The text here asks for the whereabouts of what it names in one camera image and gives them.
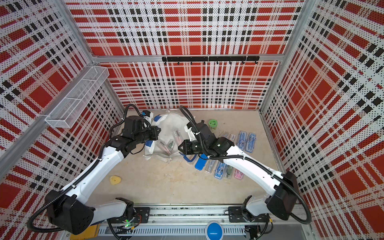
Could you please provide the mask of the blue plastic pencil case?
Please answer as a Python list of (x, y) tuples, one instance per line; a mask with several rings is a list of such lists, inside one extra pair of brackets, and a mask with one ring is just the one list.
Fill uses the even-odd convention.
[(195, 164), (195, 169), (202, 171), (206, 165), (208, 160), (199, 158), (198, 161)]

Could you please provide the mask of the clear compass case small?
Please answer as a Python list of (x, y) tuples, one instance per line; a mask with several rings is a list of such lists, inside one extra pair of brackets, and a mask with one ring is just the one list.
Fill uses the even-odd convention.
[(211, 174), (215, 170), (215, 165), (215, 160), (208, 160), (205, 166), (205, 172)]

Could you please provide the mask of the clear compass case grey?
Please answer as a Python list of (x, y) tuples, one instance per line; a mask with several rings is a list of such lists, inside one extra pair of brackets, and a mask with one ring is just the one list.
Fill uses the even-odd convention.
[(224, 137), (224, 138), (229, 138), (229, 133), (228, 132), (222, 132), (221, 134), (220, 134), (220, 136), (219, 136), (219, 138), (221, 138), (221, 137)]

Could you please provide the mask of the clear case pink small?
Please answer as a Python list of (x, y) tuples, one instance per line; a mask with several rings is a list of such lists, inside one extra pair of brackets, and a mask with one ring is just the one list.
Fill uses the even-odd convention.
[(171, 156), (175, 153), (175, 140), (169, 140), (167, 143), (162, 140), (157, 140), (157, 147), (160, 148), (165, 155)]

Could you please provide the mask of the white canvas cartoon bag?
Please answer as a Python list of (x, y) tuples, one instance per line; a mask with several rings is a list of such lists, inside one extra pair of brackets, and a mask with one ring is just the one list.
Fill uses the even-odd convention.
[[(179, 130), (184, 140), (195, 140), (191, 134), (188, 133), (187, 124), (189, 120), (179, 113), (167, 112), (160, 114), (152, 118), (152, 126), (161, 128), (158, 140), (168, 142), (174, 140), (173, 131)], [(171, 156), (165, 155), (160, 148), (157, 147), (157, 141), (147, 141), (145, 143), (145, 154), (144, 158), (148, 161), (149, 159), (157, 159), (165, 163), (170, 163), (172, 160), (181, 157), (188, 164), (194, 163), (198, 155), (184, 155), (178, 150), (178, 146), (175, 143), (175, 153)]]

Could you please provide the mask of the clear case green refill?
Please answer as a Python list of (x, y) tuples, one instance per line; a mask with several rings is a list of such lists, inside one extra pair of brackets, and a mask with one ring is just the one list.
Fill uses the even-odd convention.
[(233, 171), (234, 171), (234, 168), (232, 166), (227, 165), (225, 178), (230, 179), (232, 177)]

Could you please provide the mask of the pink compass set case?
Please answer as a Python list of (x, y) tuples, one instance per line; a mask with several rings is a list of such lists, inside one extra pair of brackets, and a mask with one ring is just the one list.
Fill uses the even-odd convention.
[(234, 172), (234, 178), (237, 180), (242, 180), (243, 177), (244, 177), (244, 174), (240, 170), (236, 169)]

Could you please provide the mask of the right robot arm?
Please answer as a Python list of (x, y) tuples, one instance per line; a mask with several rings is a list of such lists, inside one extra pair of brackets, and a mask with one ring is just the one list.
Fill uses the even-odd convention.
[(274, 170), (247, 155), (239, 146), (225, 137), (217, 138), (203, 122), (197, 123), (192, 113), (184, 106), (179, 107), (189, 121), (187, 131), (195, 137), (179, 145), (184, 155), (205, 155), (208, 160), (234, 167), (256, 182), (266, 192), (266, 196), (257, 199), (249, 196), (241, 211), (247, 222), (255, 221), (259, 215), (272, 214), (287, 221), (293, 218), (301, 224), (312, 222), (312, 215), (304, 198), (299, 193), (296, 176), (291, 172)]

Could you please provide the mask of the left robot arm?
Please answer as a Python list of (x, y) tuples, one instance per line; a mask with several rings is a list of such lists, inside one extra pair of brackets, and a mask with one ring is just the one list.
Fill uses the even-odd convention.
[(133, 202), (124, 198), (98, 206), (87, 202), (99, 183), (137, 145), (158, 139), (161, 129), (151, 125), (153, 113), (137, 111), (113, 127), (123, 125), (119, 135), (110, 137), (102, 145), (99, 156), (71, 183), (60, 191), (52, 190), (45, 197), (45, 204), (29, 218), (27, 228), (36, 233), (68, 231), (78, 235), (89, 226), (111, 218), (133, 216)]

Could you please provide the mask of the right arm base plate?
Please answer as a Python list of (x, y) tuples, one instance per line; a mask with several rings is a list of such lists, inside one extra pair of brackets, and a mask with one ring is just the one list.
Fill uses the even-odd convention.
[(230, 223), (265, 223), (269, 220), (267, 214), (253, 216), (241, 207), (229, 207), (228, 216)]

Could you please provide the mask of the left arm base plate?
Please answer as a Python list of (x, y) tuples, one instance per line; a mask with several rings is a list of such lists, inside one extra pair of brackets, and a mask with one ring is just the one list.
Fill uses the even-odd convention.
[(129, 225), (139, 225), (142, 223), (148, 223), (150, 216), (151, 208), (142, 207), (142, 208), (134, 208), (132, 214), (129, 214), (127, 217), (121, 217), (119, 222), (129, 224)]

